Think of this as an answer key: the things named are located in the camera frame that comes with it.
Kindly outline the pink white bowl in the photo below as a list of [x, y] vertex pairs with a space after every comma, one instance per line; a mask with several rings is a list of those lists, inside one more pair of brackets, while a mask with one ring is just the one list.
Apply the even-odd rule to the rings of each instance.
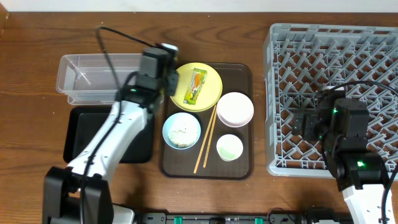
[[239, 128], [252, 120], [254, 105], [245, 94], [230, 92], [219, 99], [216, 112], [222, 123], [231, 128]]

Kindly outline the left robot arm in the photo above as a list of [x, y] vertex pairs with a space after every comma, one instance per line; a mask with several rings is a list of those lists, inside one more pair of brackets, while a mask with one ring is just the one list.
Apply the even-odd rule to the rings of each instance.
[[112, 202], [109, 189], [123, 155], [159, 109], [163, 95], [175, 94], [178, 48], [146, 48], [116, 101], [84, 150], [64, 168], [52, 167], [44, 179], [43, 223], [133, 223], [133, 209]]

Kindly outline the light blue bowl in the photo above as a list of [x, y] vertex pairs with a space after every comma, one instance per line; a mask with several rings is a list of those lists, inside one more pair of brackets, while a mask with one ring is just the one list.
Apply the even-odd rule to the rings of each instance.
[[[176, 122], [176, 121], [186, 121], [186, 122], [191, 122], [192, 124], [195, 124], [197, 126], [197, 131], [198, 131], [198, 137], [196, 142], [191, 145], [190, 147], [186, 147], [186, 148], [177, 148], [175, 147], [169, 140], [168, 137], [168, 131], [171, 128], [171, 126]], [[162, 135], [164, 138], [164, 141], [167, 143], [167, 145], [169, 145], [170, 147], [174, 148], [174, 149], [178, 149], [178, 150], [184, 150], [184, 149], [189, 149], [191, 147], [193, 147], [197, 141], [200, 138], [200, 134], [201, 134], [201, 126], [199, 121], [196, 119], [196, 117], [194, 117], [194, 115], [189, 114], [189, 113], [175, 113], [173, 115], [171, 115], [169, 118], [166, 119], [163, 128], [162, 128]]]

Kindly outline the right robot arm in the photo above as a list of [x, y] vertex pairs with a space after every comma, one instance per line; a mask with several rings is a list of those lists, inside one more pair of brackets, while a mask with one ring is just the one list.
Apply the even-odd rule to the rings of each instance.
[[321, 144], [322, 158], [354, 223], [394, 223], [391, 185], [383, 158], [367, 149], [369, 111], [343, 89], [322, 90], [313, 111], [296, 111], [292, 134]]

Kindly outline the pile of cooked rice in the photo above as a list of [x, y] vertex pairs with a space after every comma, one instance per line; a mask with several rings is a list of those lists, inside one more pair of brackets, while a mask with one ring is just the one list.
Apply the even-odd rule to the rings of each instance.
[[176, 121], [169, 129], [168, 137], [177, 148], [190, 147], [197, 140], [197, 126], [191, 122]]

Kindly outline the yellow plastic plate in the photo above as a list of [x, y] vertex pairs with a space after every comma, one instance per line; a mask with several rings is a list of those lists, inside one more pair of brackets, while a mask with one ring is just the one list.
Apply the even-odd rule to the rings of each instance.
[[[189, 105], [183, 102], [184, 96], [188, 90], [189, 84], [193, 79], [194, 69], [207, 71], [204, 86], [199, 92], [197, 102]], [[186, 63], [177, 69], [179, 74], [178, 85], [174, 96], [170, 99], [182, 110], [189, 112], [201, 112], [211, 108], [219, 100], [223, 91], [223, 83], [218, 72], [211, 66], [204, 63]]]

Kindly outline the small white green cup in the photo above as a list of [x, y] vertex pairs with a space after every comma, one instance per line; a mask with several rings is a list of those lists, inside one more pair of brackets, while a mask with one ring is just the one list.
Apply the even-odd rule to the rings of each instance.
[[217, 140], [216, 150], [222, 160], [230, 162], [242, 155], [243, 143], [237, 136], [225, 134]]

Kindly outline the green snack wrapper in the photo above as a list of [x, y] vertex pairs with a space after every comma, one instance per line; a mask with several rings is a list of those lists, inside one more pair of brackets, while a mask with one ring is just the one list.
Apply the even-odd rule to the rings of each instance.
[[205, 84], [208, 72], [203, 69], [194, 68], [192, 79], [188, 86], [187, 92], [183, 98], [183, 103], [188, 105], [195, 105], [200, 91]]

